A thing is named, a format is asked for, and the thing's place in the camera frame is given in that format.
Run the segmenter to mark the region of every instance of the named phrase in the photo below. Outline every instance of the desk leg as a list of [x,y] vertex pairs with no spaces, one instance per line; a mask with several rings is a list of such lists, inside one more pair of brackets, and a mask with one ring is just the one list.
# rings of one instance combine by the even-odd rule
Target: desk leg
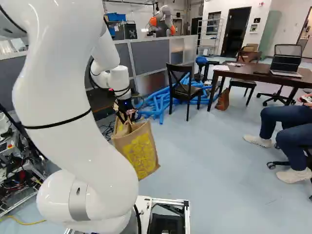
[[215,96],[215,87],[216,87],[216,83],[218,81],[218,75],[215,74],[214,72],[214,77],[213,77],[213,82],[212,82],[212,88],[211,88],[211,91],[210,91],[210,97],[209,97],[209,103],[208,103],[208,108],[207,108],[207,111],[209,112],[210,111],[210,108],[211,108],[211,105],[213,103],[213,99],[214,99],[214,96]]
[[221,93],[222,93],[222,89],[223,89],[224,81],[225,81],[225,77],[222,77],[221,84],[220,84],[220,87],[219,87],[219,96],[220,96],[220,95],[221,95]]
[[289,94],[288,96],[288,100],[286,102],[286,106],[289,106],[293,100],[293,97],[296,95],[298,91],[298,88],[293,88],[292,91],[291,91],[291,94]]

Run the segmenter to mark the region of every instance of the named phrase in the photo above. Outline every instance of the jeans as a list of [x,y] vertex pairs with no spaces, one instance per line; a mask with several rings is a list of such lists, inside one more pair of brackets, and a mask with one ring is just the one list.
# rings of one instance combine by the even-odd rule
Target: jeans
[[291,168],[302,171],[307,167],[307,157],[302,146],[312,146],[312,109],[307,106],[268,107],[261,111],[262,139],[270,139],[276,126],[283,129],[276,136],[276,143],[287,156]]

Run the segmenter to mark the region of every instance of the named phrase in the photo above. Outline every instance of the yellow cable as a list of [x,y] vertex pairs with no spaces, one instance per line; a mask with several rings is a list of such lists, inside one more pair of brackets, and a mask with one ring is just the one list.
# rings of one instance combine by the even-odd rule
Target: yellow cable
[[42,183],[39,180],[36,180],[36,183],[42,185]]
[[20,225],[24,225],[24,226],[35,225],[35,224],[43,223],[46,221],[46,219],[44,219],[44,220],[40,220],[40,221],[34,222],[34,223],[23,223],[23,222],[19,221],[18,219],[16,219],[14,216],[9,215],[9,216],[4,217],[3,219],[0,219],[0,222],[4,221],[7,218],[11,218],[11,219],[15,220],[17,223],[19,223]]

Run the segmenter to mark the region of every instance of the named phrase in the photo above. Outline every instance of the white wall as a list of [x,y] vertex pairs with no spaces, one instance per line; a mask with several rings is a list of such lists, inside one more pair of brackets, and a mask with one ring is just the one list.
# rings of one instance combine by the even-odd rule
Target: white wall
[[202,17],[203,12],[201,12],[201,15],[199,15],[199,8],[201,4],[204,4],[204,1],[202,3],[200,0],[191,0],[191,12],[190,12],[190,26],[192,26],[192,19],[193,18],[199,18]]
[[[262,7],[259,7],[259,3],[262,1],[264,2],[264,5]],[[260,44],[263,30],[267,22],[270,5],[271,5],[271,0],[209,0],[209,1],[205,1],[204,11],[203,11],[203,20],[208,19],[209,13],[221,11],[222,29],[221,29],[221,34],[219,33],[220,42],[219,42],[217,54],[218,55],[221,54],[227,18],[228,18],[230,9],[240,8],[240,7],[249,7],[249,6],[252,7],[243,45],[246,45],[247,43]],[[254,22],[254,18],[261,18],[261,22],[258,25],[258,33],[250,34],[249,30],[250,30],[250,26]]]
[[146,37],[146,32],[141,29],[148,28],[148,22],[153,16],[152,5],[138,5],[116,2],[105,2],[107,13],[117,12],[119,14],[126,14],[127,20],[134,20],[136,22],[137,38],[143,39]]
[[282,12],[269,56],[274,55],[276,44],[296,44],[306,20],[312,0],[272,0],[271,10]]

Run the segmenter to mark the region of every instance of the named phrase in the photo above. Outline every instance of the brown bag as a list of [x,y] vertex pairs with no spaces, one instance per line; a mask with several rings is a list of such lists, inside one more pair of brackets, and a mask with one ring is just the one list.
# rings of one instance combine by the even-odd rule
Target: brown bag
[[122,124],[117,117],[112,140],[115,148],[133,165],[139,180],[160,167],[149,121]]
[[230,105],[230,90],[226,88],[218,99],[218,103],[215,106],[220,111],[225,111]]

